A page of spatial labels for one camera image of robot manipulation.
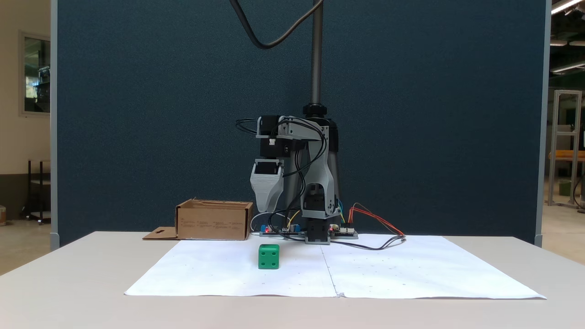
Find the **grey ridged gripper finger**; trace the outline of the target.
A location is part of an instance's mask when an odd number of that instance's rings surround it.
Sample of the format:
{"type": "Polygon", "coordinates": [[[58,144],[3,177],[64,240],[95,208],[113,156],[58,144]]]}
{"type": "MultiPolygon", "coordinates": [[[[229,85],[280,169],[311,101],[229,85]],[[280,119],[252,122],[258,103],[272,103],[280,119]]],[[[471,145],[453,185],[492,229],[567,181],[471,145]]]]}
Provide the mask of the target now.
{"type": "Polygon", "coordinates": [[[274,212],[283,192],[283,177],[251,177],[250,184],[255,194],[259,212],[274,212]]]}

